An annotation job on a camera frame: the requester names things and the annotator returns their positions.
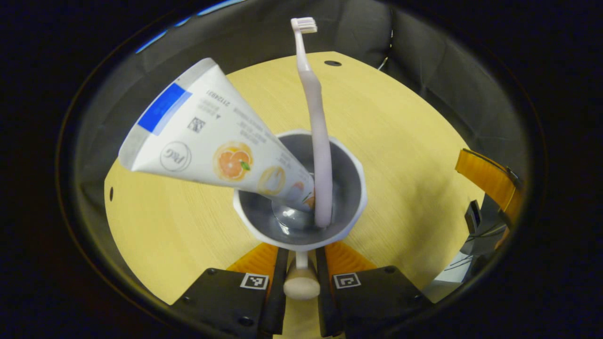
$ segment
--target hole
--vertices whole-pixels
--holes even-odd
[[[249,319],[248,317],[241,317],[241,318],[239,318],[239,324],[249,327],[249,326],[253,325],[253,320]]]
[[[341,66],[341,63],[339,61],[327,60],[324,63],[329,66]]]

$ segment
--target light wood surface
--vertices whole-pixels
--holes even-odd
[[[460,149],[468,146],[428,103],[377,69],[335,52],[308,59],[323,86],[329,134],[362,162],[366,175],[368,206],[344,242],[377,266],[398,266],[419,289],[425,287],[467,239],[469,202],[481,205],[484,198],[455,171]],[[274,134],[310,129],[295,57],[228,78]],[[131,173],[116,162],[105,192],[121,255],[168,304],[203,270],[226,268],[259,243],[232,208],[229,188]],[[320,337],[316,300],[288,300],[283,337]]]

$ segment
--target toothpaste tube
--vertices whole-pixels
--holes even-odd
[[[147,107],[119,149],[130,171],[256,192],[301,211],[314,180],[210,58]]]

